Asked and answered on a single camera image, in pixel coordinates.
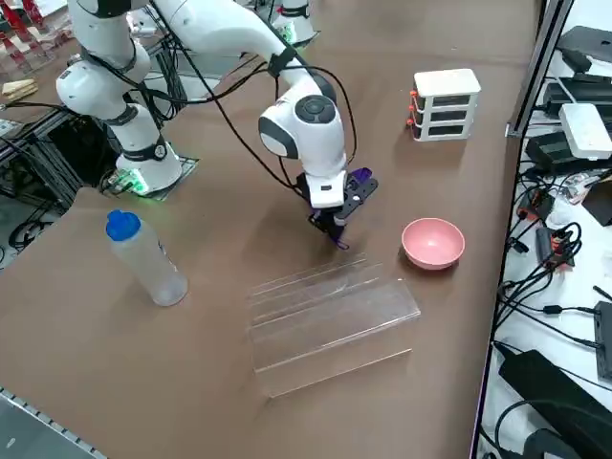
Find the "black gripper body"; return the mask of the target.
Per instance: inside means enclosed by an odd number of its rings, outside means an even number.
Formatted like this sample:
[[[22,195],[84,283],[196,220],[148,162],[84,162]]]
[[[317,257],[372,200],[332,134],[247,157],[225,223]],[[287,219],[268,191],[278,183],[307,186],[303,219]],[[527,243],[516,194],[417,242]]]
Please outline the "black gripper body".
[[[370,172],[340,172],[331,177],[301,173],[296,184],[313,213],[331,213],[335,221],[346,221],[379,185]]]

